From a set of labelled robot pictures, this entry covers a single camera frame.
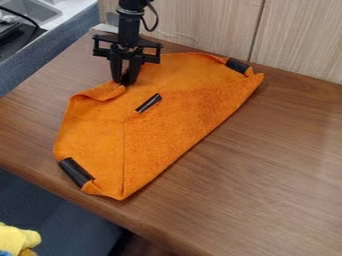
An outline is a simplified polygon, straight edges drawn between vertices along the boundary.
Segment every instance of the stainless steel sink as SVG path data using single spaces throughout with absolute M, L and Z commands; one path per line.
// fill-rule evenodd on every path
M 62 14 L 61 11 L 38 0 L 0 0 L 0 6 L 24 14 L 39 25 L 43 25 Z

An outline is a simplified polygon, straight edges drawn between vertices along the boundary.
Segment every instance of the black tab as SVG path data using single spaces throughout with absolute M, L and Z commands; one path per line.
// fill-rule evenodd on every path
M 60 161 L 58 165 L 80 188 L 82 188 L 84 184 L 86 184 L 88 181 L 94 179 L 93 176 L 91 176 L 85 169 L 83 169 L 82 166 L 80 166 L 71 157 Z
M 239 72 L 241 74 L 245 74 L 247 69 L 249 68 L 249 66 L 245 63 L 242 63 L 241 61 L 237 60 L 237 59 L 233 59 L 230 58 L 227 63 L 226 66 L 230 69 L 235 70 L 236 72 Z
M 162 100 L 162 96 L 160 96 L 160 94 L 157 93 L 153 97 L 148 99 L 140 107 L 138 107 L 135 111 L 137 111 L 139 114 L 141 114 L 141 113 L 145 112 L 147 109 L 149 109 L 150 107 L 152 107 L 153 105 L 157 104 L 161 100 Z

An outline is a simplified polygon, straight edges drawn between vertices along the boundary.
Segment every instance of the wooden cabinet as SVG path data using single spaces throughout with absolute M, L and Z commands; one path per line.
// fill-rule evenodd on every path
M 118 0 L 99 0 L 101 19 Z M 342 0 L 156 0 L 147 35 L 342 83 Z M 154 16 L 148 10 L 149 24 Z
M 342 1 L 266 0 L 251 61 L 342 83 Z
M 247 60 L 261 3 L 262 0 L 156 0 L 153 5 L 160 15 L 160 26 L 146 34 Z M 100 5 L 104 13 L 116 6 L 117 0 L 100 0 Z M 148 9 L 145 18 L 153 24 L 154 16 Z

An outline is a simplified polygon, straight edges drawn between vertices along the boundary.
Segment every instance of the yellow object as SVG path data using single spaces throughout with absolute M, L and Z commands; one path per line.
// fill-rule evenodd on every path
M 0 223 L 0 250 L 12 256 L 34 256 L 31 248 L 41 243 L 40 235 L 31 230 L 21 230 Z
M 123 200 L 232 115 L 263 79 L 233 59 L 164 54 L 133 86 L 109 81 L 74 95 L 54 154 L 90 174 L 80 175 L 82 191 Z M 156 94 L 161 101 L 139 113 Z

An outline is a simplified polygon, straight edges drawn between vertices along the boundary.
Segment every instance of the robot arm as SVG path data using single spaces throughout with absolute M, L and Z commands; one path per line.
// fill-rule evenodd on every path
M 95 35 L 94 55 L 107 57 L 111 64 L 113 80 L 123 85 L 132 85 L 136 82 L 141 66 L 146 63 L 160 63 L 162 45 L 143 39 L 139 35 L 140 22 L 143 21 L 148 31 L 153 31 L 158 25 L 158 15 L 151 5 L 153 0 L 120 0 L 119 33 L 112 35 Z M 145 7 L 149 7 L 157 17 L 156 24 L 148 29 L 143 18 Z M 110 49 L 99 47 L 99 42 L 112 43 Z M 156 54 L 144 54 L 145 48 L 156 49 Z M 129 67 L 123 73 L 123 61 L 129 62 Z

